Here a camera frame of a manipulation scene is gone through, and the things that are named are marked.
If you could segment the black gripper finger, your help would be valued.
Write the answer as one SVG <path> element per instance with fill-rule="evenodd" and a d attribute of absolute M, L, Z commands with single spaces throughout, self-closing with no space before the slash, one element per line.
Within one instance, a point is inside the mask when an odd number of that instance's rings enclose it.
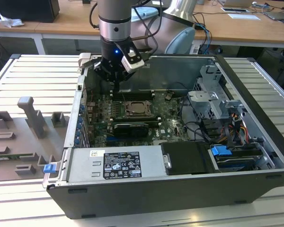
<path fill-rule="evenodd" d="M 117 92 L 117 71 L 111 61 L 101 60 L 94 64 L 94 71 Z"/>
<path fill-rule="evenodd" d="M 134 72 L 128 73 L 127 71 L 118 72 L 116 74 L 116 91 L 117 92 L 120 90 L 120 83 L 123 81 L 127 81 L 133 74 Z"/>

